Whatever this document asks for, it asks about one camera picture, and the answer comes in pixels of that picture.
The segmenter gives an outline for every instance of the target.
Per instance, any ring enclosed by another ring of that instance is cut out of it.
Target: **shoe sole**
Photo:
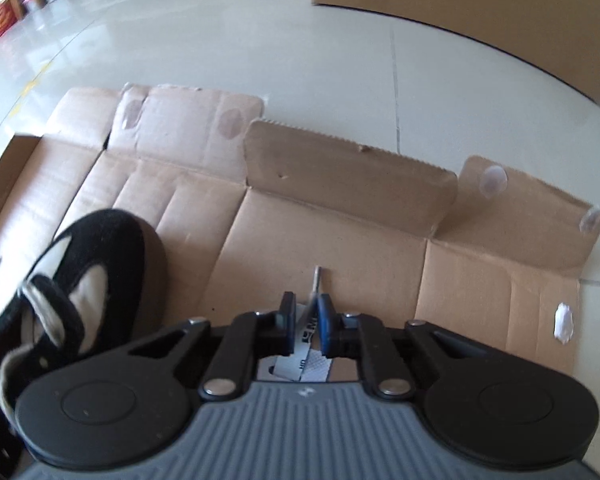
[[[166,305],[167,254],[160,237],[145,220],[135,217],[144,239],[144,277],[132,339],[149,335],[160,328]]]

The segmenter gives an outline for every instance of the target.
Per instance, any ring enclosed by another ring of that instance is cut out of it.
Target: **open cardboard box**
[[[200,89],[68,92],[50,133],[13,137],[0,160],[0,311],[56,234],[116,207],[164,242],[165,324],[226,324],[286,290],[305,301],[321,265],[341,312],[425,319],[571,372],[578,276],[600,234],[590,204],[511,168],[489,179],[478,156],[456,177],[262,110]],[[554,338],[560,303],[567,344]]]

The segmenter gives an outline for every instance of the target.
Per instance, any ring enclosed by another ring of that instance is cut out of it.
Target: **sneaker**
[[[0,475],[23,444],[14,407],[35,379],[155,330],[167,285],[155,230],[128,212],[87,215],[39,257],[0,315]]]

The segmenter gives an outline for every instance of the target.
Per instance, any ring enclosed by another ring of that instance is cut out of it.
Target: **circular pad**
[[[584,386],[523,360],[459,360],[426,393],[424,412],[451,448],[517,470],[581,458],[598,426]]]
[[[111,352],[31,383],[16,405],[16,421],[42,462],[104,470],[167,447],[191,412],[186,390],[160,359]]]
[[[110,424],[125,418],[135,404],[136,394],[124,384],[94,381],[70,390],[62,410],[81,424]]]

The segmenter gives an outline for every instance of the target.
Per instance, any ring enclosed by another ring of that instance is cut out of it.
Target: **cardboard flap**
[[[0,157],[0,212],[39,142],[39,137],[16,135]]]
[[[251,124],[245,154],[250,186],[423,237],[458,189],[450,171],[266,121]]]
[[[242,142],[261,99],[219,90],[128,85],[109,151],[140,155],[244,183]]]
[[[572,341],[554,337],[555,311],[570,306]],[[580,332],[578,280],[509,259],[431,241],[415,317],[570,374]]]
[[[71,88],[46,122],[46,134],[101,150],[111,133],[120,92]]]
[[[599,234],[600,211],[591,204],[472,156],[435,238],[578,277]]]

